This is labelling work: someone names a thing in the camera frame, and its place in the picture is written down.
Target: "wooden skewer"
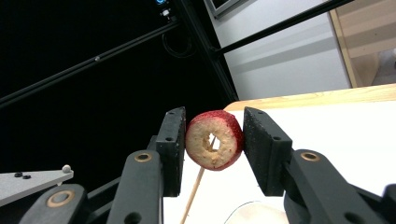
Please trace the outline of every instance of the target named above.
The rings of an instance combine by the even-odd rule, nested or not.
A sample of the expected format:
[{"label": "wooden skewer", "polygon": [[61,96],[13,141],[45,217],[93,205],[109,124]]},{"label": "wooden skewer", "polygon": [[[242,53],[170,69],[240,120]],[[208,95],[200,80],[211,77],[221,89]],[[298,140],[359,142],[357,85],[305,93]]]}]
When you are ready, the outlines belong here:
[{"label": "wooden skewer", "polygon": [[[215,140],[216,140],[216,136],[213,138],[212,143],[210,144],[211,148],[213,148]],[[197,179],[195,180],[194,187],[192,188],[190,198],[187,201],[186,210],[184,210],[183,218],[181,219],[180,224],[184,224],[184,222],[186,221],[187,215],[189,214],[189,211],[190,211],[190,208],[192,205],[192,201],[194,200],[194,197],[198,190],[199,184],[201,183],[202,176],[204,175],[204,170],[205,170],[205,168],[201,166],[201,169],[199,170]]]}]

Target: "black background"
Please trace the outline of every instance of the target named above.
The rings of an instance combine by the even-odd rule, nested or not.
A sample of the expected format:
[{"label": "black background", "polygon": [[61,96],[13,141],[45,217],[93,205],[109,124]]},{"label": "black background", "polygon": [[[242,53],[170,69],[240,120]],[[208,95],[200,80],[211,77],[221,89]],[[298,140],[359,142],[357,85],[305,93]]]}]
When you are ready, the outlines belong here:
[{"label": "black background", "polygon": [[[216,46],[203,1],[193,3]],[[148,0],[1,5],[0,97],[165,25]],[[188,36],[183,26],[177,32]],[[175,58],[160,36],[128,49],[1,108],[0,173],[69,164],[75,176],[67,183],[96,189],[146,149],[166,111],[185,106],[190,121],[230,103],[213,78],[199,53]]]}]

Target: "white wall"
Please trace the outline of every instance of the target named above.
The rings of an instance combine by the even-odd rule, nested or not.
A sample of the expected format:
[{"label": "white wall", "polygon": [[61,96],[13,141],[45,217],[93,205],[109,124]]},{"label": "white wall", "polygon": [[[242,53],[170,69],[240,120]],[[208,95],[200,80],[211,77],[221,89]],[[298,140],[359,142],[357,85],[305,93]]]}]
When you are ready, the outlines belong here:
[{"label": "white wall", "polygon": [[[211,20],[225,47],[320,3],[249,0]],[[240,100],[350,88],[327,13],[226,53],[225,58]]]}]

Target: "white surface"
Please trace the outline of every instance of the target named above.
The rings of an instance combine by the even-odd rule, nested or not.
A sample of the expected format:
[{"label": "white surface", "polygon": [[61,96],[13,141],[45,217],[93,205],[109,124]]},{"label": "white surface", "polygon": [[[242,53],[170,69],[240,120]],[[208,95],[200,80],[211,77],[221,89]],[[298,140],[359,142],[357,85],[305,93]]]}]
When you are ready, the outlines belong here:
[{"label": "white surface", "polygon": [[[347,182],[377,195],[396,183],[396,102],[264,110],[293,140],[294,149],[324,154]],[[232,112],[243,127],[243,111]],[[179,223],[199,166],[185,156],[179,197],[164,198],[164,223]],[[245,155],[231,167],[205,171],[186,223],[225,223],[244,203],[284,211],[283,198],[264,197]]]},{"label": "white surface", "polygon": [[[295,16],[322,0],[250,0],[219,20],[222,47]],[[240,100],[350,88],[327,13],[225,54]]]},{"label": "white surface", "polygon": [[29,175],[31,178],[15,177],[15,173],[0,174],[0,206],[55,186],[71,179],[74,175],[73,171],[64,173],[62,170],[22,173],[23,175]]}]

